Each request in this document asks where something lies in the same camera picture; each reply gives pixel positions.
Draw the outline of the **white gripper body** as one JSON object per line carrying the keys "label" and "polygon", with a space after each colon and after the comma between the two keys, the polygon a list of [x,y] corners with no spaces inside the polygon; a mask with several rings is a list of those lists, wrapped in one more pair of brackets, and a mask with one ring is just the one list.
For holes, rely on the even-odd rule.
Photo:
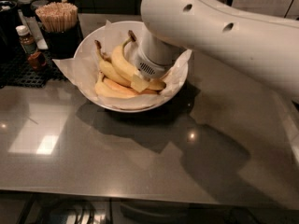
{"label": "white gripper body", "polygon": [[173,66],[172,55],[160,49],[139,47],[135,54],[135,66],[143,77],[161,78]]}

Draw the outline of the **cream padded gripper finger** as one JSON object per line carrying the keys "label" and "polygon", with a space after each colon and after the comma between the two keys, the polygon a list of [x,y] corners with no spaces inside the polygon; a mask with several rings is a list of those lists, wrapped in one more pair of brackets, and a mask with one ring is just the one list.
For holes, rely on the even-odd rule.
{"label": "cream padded gripper finger", "polygon": [[137,91],[142,92],[145,90],[150,84],[150,80],[148,78],[142,77],[141,75],[133,74],[131,87]]}

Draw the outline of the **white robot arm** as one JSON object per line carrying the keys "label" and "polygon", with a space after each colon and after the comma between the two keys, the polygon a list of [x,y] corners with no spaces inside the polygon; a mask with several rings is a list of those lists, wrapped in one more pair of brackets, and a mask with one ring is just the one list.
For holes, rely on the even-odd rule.
{"label": "white robot arm", "polygon": [[179,49],[201,51],[299,101],[299,24],[217,0],[142,0],[145,31],[135,66],[160,78]]}

